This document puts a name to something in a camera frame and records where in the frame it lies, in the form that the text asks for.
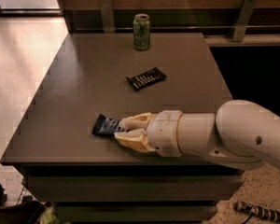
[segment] soda can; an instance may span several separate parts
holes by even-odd
[[[140,13],[133,20],[133,47],[147,50],[150,45],[150,21],[148,14]]]

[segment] black packet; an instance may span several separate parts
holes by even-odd
[[[136,91],[143,89],[144,87],[155,84],[159,81],[165,80],[167,76],[160,71],[157,67],[148,70],[135,77],[126,77],[129,83]]]
[[[92,129],[92,134],[95,136],[113,138],[115,132],[126,132],[125,129],[120,128],[119,120],[107,118],[100,114]]]

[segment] black wire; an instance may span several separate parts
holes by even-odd
[[[249,218],[246,221],[244,221],[242,224],[246,224],[249,221],[249,219],[252,218],[252,216],[253,216],[252,213],[250,213]]]

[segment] gray tabletop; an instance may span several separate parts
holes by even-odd
[[[140,91],[127,82],[153,67],[167,78]],[[152,34],[147,51],[133,49],[133,34],[68,35],[1,163],[189,161],[137,153],[94,136],[93,125],[99,114],[216,113],[230,99],[202,34]]]

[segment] floor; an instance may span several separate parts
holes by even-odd
[[[0,157],[17,128],[67,30],[63,18],[0,18]],[[22,176],[0,165],[7,205],[19,201]],[[237,201],[280,212],[280,171],[269,164],[243,174],[243,186],[203,224],[238,224],[247,216],[233,210]],[[252,217],[248,223],[272,223]]]

